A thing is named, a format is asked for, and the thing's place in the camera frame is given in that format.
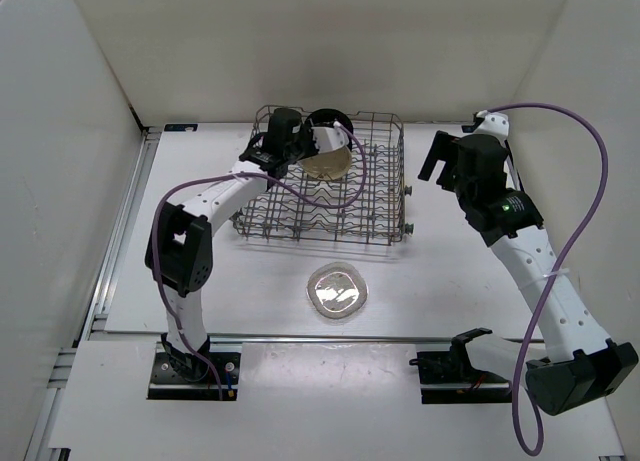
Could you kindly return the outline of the clear glass plate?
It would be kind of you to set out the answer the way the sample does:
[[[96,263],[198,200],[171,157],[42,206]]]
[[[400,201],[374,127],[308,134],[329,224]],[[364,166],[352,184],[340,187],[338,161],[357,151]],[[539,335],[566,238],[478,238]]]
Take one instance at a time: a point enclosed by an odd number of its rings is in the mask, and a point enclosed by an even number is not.
[[[368,299],[369,288],[355,266],[332,262],[309,277],[306,295],[315,310],[330,320],[346,319],[359,311]]]
[[[298,165],[312,179],[329,182],[343,178],[348,173],[351,163],[351,150],[348,147],[342,147],[302,159]]]

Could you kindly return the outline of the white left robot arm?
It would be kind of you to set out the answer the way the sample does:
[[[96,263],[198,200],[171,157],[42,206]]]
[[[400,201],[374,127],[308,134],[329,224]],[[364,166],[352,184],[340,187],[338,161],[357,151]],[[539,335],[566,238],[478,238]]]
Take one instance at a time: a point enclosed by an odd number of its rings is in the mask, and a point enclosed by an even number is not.
[[[358,152],[361,159],[359,185],[345,200],[313,198],[286,183],[291,166],[341,152]],[[161,336],[161,345],[179,377],[188,383],[220,378],[210,355],[201,302],[201,290],[213,272],[213,238],[220,227],[249,201],[275,186],[316,208],[348,209],[363,197],[372,174],[364,145],[345,113],[323,108],[303,116],[295,109],[278,107],[266,130],[252,135],[228,173],[195,180],[193,183],[204,189],[186,202],[174,205],[170,199],[190,187],[189,182],[171,188],[161,198],[152,220],[145,264],[167,315],[168,329]]]

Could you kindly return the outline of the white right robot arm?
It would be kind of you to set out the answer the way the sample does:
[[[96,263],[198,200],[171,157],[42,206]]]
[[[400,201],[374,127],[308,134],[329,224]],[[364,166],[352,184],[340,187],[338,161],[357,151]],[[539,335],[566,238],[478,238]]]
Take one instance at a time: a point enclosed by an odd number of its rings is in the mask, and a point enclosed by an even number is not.
[[[482,371],[507,378],[519,373],[536,405],[556,416],[612,394],[637,365],[631,343],[616,343],[587,312],[561,271],[544,220],[532,199],[507,185],[508,151],[487,134],[457,137],[439,131],[418,174],[427,181],[438,162],[436,183],[455,194],[468,224],[504,265],[530,310],[545,349],[526,353],[487,328],[455,336],[445,363],[460,380]]]

